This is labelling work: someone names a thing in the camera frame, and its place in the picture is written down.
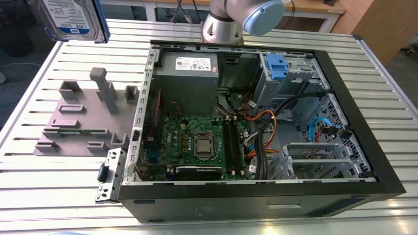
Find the metal bracket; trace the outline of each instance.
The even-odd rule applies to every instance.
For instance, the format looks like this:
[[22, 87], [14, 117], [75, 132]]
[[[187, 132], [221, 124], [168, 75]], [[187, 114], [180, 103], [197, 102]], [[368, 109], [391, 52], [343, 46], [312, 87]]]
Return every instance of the metal bracket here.
[[107, 153], [104, 164], [99, 170], [99, 189], [96, 194], [96, 204], [119, 203], [117, 194], [121, 182], [123, 167], [125, 161], [125, 151], [121, 148], [111, 149]]

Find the red wire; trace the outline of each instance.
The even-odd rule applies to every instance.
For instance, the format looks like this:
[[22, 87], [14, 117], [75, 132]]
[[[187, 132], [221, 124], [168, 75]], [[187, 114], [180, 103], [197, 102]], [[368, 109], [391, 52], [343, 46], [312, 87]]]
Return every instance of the red wire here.
[[316, 133], [314, 142], [318, 142], [318, 141], [319, 141], [320, 134], [322, 134], [322, 132], [319, 131], [319, 132]]

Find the connector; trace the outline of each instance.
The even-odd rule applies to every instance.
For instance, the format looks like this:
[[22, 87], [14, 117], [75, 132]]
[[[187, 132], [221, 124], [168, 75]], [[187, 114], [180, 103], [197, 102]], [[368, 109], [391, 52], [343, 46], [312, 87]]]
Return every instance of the connector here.
[[339, 126], [322, 126], [320, 132], [324, 135], [335, 136], [339, 132]]

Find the white table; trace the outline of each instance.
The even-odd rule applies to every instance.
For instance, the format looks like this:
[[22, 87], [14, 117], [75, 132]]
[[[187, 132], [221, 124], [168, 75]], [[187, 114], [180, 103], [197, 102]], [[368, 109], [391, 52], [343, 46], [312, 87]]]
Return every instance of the white table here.
[[[151, 2], [151, 1], [140, 1], [140, 0], [101, 0], [101, 4], [107, 5], [127, 5], [127, 6], [141, 6], [145, 8], [147, 20], [156, 21], [156, 8], [177, 8], [177, 4], [175, 3], [165, 3], [165, 2]], [[183, 9], [193, 10], [195, 6], [192, 4], [181, 4]], [[196, 5], [197, 10], [208, 11], [208, 5]], [[302, 18], [316, 18], [324, 19], [324, 22], [320, 26], [319, 32], [330, 33], [334, 25], [338, 21], [338, 18], [343, 14], [342, 11], [328, 11], [324, 12], [304, 12], [296, 11], [295, 17]], [[284, 16], [290, 16], [291, 12], [286, 11]]]
[[141, 85], [149, 39], [200, 41], [199, 26], [108, 20], [108, 44], [56, 43], [0, 132], [0, 233], [9, 231], [147, 235], [418, 234], [416, 110], [362, 41], [350, 35], [275, 30], [244, 35], [247, 45], [328, 52], [407, 193], [332, 218], [139, 224], [121, 205], [96, 205], [96, 176], [104, 157], [37, 157], [35, 143], [56, 107], [63, 80], [89, 81], [104, 67], [116, 89]]

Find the hard drive label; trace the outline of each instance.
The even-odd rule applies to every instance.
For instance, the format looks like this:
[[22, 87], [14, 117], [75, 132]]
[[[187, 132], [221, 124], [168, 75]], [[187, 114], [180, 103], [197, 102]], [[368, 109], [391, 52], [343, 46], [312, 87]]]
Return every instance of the hard drive label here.
[[43, 0], [56, 27], [65, 33], [87, 34], [89, 25], [73, 0]]

